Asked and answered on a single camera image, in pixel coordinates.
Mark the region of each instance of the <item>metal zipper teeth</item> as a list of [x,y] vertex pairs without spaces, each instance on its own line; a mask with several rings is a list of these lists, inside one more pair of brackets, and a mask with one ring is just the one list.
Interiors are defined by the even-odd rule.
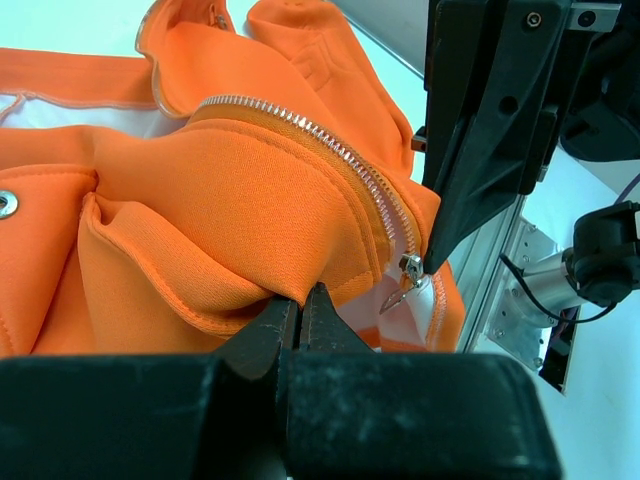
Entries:
[[393,210],[402,224],[402,229],[407,241],[407,252],[410,254],[417,253],[416,241],[409,217],[389,186],[387,180],[380,175],[375,168],[369,165],[353,148],[342,142],[335,135],[331,134],[327,129],[315,124],[305,116],[299,115],[291,110],[281,107],[280,105],[244,95],[217,95],[209,97],[202,102],[200,107],[211,105],[239,105],[260,110],[261,112],[287,122],[298,130],[307,133],[321,142],[335,155],[340,157],[347,165],[349,165],[349,167],[351,167],[351,169],[360,177],[363,185],[367,187],[367,190],[378,209],[380,218],[384,225],[385,233],[387,234],[389,242],[391,242],[395,236],[395,230],[393,228],[391,215],[389,214],[389,208],[387,207],[385,199],[382,196],[382,192],[380,191],[382,189],[391,202]]

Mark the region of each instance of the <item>metal grommet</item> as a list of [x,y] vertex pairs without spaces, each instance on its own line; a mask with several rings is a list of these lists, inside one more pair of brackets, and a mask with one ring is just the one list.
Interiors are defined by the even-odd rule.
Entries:
[[7,190],[0,190],[0,220],[10,217],[18,210],[18,197]]
[[531,12],[525,19],[527,27],[538,28],[542,24],[542,15],[538,12]]

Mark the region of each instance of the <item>zipper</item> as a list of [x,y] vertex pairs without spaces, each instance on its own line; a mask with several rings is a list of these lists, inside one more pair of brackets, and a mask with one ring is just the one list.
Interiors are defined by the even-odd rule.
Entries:
[[406,241],[406,250],[399,263],[402,271],[400,288],[385,300],[380,308],[380,314],[399,305],[406,298],[409,291],[414,288],[420,288],[423,285],[424,268],[420,252],[416,245],[416,237],[411,226],[411,221],[409,220],[409,215],[405,211],[395,191],[389,185],[389,182],[371,166],[371,164],[362,158],[355,149],[328,129],[312,122],[307,119],[307,117],[265,100],[244,95],[216,95],[207,98],[200,104],[199,108],[214,105],[237,105],[264,112],[266,115],[278,118],[301,132],[308,134],[334,155],[338,156],[351,168],[360,179],[360,182],[366,187],[373,200],[373,204],[378,210],[389,244],[392,245],[395,229],[387,204],[388,201],[402,227],[402,233]]

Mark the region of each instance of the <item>orange hoodie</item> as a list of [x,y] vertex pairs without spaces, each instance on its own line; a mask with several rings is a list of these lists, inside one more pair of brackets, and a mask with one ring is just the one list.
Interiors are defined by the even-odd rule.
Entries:
[[155,100],[188,119],[153,139],[0,128],[0,356],[209,351],[318,281],[374,347],[455,348],[449,266],[419,288],[398,266],[424,255],[439,199],[409,180],[411,129],[348,23],[320,0],[262,0],[248,20],[255,39],[223,1],[159,0],[146,65],[0,52],[13,110]]

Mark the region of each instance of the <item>seam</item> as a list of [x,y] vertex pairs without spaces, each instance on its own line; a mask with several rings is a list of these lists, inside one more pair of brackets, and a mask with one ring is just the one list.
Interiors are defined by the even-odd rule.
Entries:
[[[98,205],[93,205],[93,210],[97,209]],[[90,218],[87,220],[86,224],[91,233],[93,233],[96,237],[102,239],[113,248],[117,249],[121,253],[123,253],[127,258],[131,259],[145,274],[145,277],[154,285],[159,293],[168,301],[170,305],[174,307],[174,310],[178,313],[183,313],[181,317],[189,324],[198,328],[199,330],[204,330],[211,334],[216,335],[233,335],[236,333],[239,328],[229,328],[230,325],[219,322],[215,320],[206,318],[205,316],[197,313],[191,307],[189,307],[186,303],[184,303],[180,297],[171,289],[171,287],[164,281],[162,275],[158,272],[157,268],[152,264],[147,262],[146,260],[141,259],[136,252],[130,251],[130,249],[126,248],[120,242],[108,237],[104,232],[99,231],[96,228],[95,222],[96,219],[92,216],[93,212],[88,212]],[[184,313],[189,314],[193,318],[185,318]],[[212,328],[219,328],[219,331],[214,331]]]
[[358,275],[356,275],[355,277],[352,277],[352,278],[350,278],[349,280],[347,280],[347,281],[345,281],[345,282],[342,282],[340,285],[338,285],[338,286],[334,287],[334,289],[333,289],[333,290],[335,291],[335,290],[340,290],[341,288],[346,288],[346,287],[348,287],[350,284],[352,284],[353,282],[355,282],[356,280],[359,280],[361,277],[371,277],[371,276],[373,276],[373,275],[372,275],[372,274],[371,274],[371,272],[369,272],[369,271],[359,273],[359,274],[358,274]]
[[114,102],[110,100],[71,100],[58,98],[54,95],[46,95],[42,93],[32,92],[30,90],[23,89],[2,89],[0,90],[2,95],[24,95],[27,100],[39,99],[48,103],[52,103],[59,107],[67,108],[117,108],[120,110],[157,110],[158,106],[155,102],[151,101],[135,101],[135,100],[123,100],[121,102]]
[[[333,79],[333,72],[331,72],[331,68],[329,67],[329,65],[327,65],[327,62],[326,62],[326,59],[324,58],[323,53],[320,51],[319,54],[317,55],[315,54],[316,51],[320,50],[319,45],[316,43],[316,40],[322,37],[323,35],[316,35],[313,43],[310,43],[309,45],[306,45],[301,50],[298,50],[298,52],[295,55],[293,55],[291,58],[291,64],[294,67],[296,67],[296,70],[298,71],[300,71],[299,67],[303,65],[303,62],[311,63],[310,60],[316,60],[316,61],[319,60],[324,63],[323,66],[326,68],[326,71],[328,72],[326,75],[326,78],[324,79],[322,84],[316,87],[312,87],[313,90],[315,90],[317,93],[320,93],[320,90],[322,90]],[[311,69],[310,73],[304,76],[304,79],[307,80],[308,82],[309,77],[312,77],[314,73],[316,72],[314,72],[313,69]]]
[[16,98],[13,100],[13,103],[7,106],[4,110],[0,111],[0,125],[4,123],[11,113],[15,112],[20,105],[22,105],[25,101],[25,96],[21,93],[16,95]]
[[[103,59],[107,59],[107,62],[109,61],[113,61],[113,59],[116,60],[120,60],[122,58],[130,58],[133,59],[132,62],[128,62],[125,60],[126,63],[131,63],[131,65],[118,65],[115,66],[113,68],[109,68],[111,67],[110,65],[106,65],[106,64],[101,64],[99,69],[96,69],[93,66],[78,66],[78,65],[61,65],[61,64],[57,64],[57,65],[46,65],[46,69],[51,71],[51,70],[60,70],[63,72],[109,72],[109,73],[139,73],[140,75],[144,75],[146,74],[149,70],[147,70],[147,64],[146,62],[143,64],[142,59],[140,58],[136,58],[136,57],[112,57],[109,55],[82,55],[83,57],[89,57],[90,59],[94,60],[103,60]],[[43,66],[42,65],[34,65],[31,62],[13,62],[13,64],[11,65],[7,65],[5,67],[2,68],[2,71],[7,71],[7,70],[13,70],[14,68],[20,68],[22,70],[37,70],[37,71],[41,71],[43,70]]]
[[426,343],[430,350],[434,350],[440,340],[440,332],[447,311],[447,294],[440,273],[433,275],[431,284],[433,285],[435,308],[433,310],[431,325],[427,332]]
[[383,352],[422,352],[427,349],[421,345],[413,345],[411,343],[399,342],[398,340],[390,340],[380,336],[380,348]]
[[[356,222],[356,224],[358,225],[358,228],[359,228],[359,230],[360,230],[360,241],[362,242],[362,247],[364,248],[365,252],[367,253],[367,260],[369,261],[370,269],[371,269],[371,270],[374,270],[374,268],[377,266],[377,261],[376,261],[376,258],[375,258],[375,257],[376,257],[376,254],[375,254],[374,252],[370,252],[370,251],[369,251],[369,248],[367,248],[367,245],[366,245],[365,240],[364,240],[364,238],[365,238],[365,231],[364,231],[365,227],[363,227],[363,226],[361,225],[361,222],[359,222],[359,221],[358,221],[358,218],[356,217],[355,212],[353,211],[353,206],[352,206],[351,202],[349,201],[349,199],[347,199],[347,197],[346,197],[346,196],[344,195],[344,193],[341,191],[340,187],[339,187],[338,185],[336,185],[330,177],[328,177],[328,176],[327,176],[324,172],[322,172],[321,170],[319,170],[319,169],[315,168],[313,165],[310,165],[310,164],[308,164],[307,162],[305,162],[304,160],[299,159],[299,158],[295,155],[295,153],[285,150],[284,148],[282,148],[282,146],[280,146],[280,145],[276,145],[276,144],[272,143],[271,141],[269,141],[268,139],[258,139],[258,138],[255,138],[255,137],[253,137],[253,136],[247,135],[246,133],[239,132],[239,131],[237,131],[237,130],[234,130],[234,129],[229,128],[229,127],[226,127],[226,126],[216,126],[216,130],[226,131],[226,132],[228,132],[228,133],[232,133],[232,134],[240,135],[240,136],[242,136],[242,137],[249,138],[249,139],[251,139],[251,140],[255,140],[255,141],[260,142],[260,143],[264,143],[265,145],[268,145],[268,146],[270,146],[270,147],[276,148],[276,149],[278,149],[278,150],[280,150],[280,151],[282,151],[282,152],[286,153],[287,155],[290,155],[290,156],[291,156],[291,157],[293,157],[296,161],[302,162],[302,163],[304,163],[304,165],[306,165],[306,166],[308,166],[308,167],[312,168],[314,171],[316,171],[316,172],[320,173],[320,174],[321,174],[321,175],[322,175],[322,176],[323,176],[323,177],[324,177],[324,178],[325,178],[325,179],[326,179],[326,180],[327,180],[327,181],[328,181],[328,182],[329,182],[329,183],[330,183],[330,184],[331,184],[335,189],[336,189],[336,191],[338,192],[338,194],[339,194],[339,195],[344,199],[344,201],[347,203],[347,205],[349,205],[349,206],[351,207],[351,212],[350,212],[350,213],[351,213],[351,215],[352,215],[353,219],[355,220],[355,222]],[[382,275],[382,269],[381,269],[380,267],[378,267],[378,270],[380,271],[380,275]],[[350,279],[350,280],[347,280],[347,281],[345,282],[345,284],[346,284],[346,283],[348,283],[348,282],[350,282],[351,280],[354,280],[354,279],[355,279],[355,278],[357,278],[358,276],[359,276],[359,275],[357,275],[356,277],[353,277],[353,278],[352,278],[352,279]]]
[[7,339],[7,345],[9,350],[9,355],[13,355],[15,353],[15,347],[13,346],[13,340],[11,339],[11,335],[9,334],[9,329],[7,328],[7,324],[5,323],[2,315],[0,315],[0,330],[4,333],[4,336]]
[[54,175],[82,175],[84,177],[89,177],[92,180],[97,180],[98,177],[95,173],[89,172],[40,172],[40,173],[20,173],[17,175],[8,175],[6,177],[2,176],[2,172],[0,171],[0,181],[4,180],[15,180],[16,178],[24,178],[24,177],[44,177],[44,176],[54,176]]

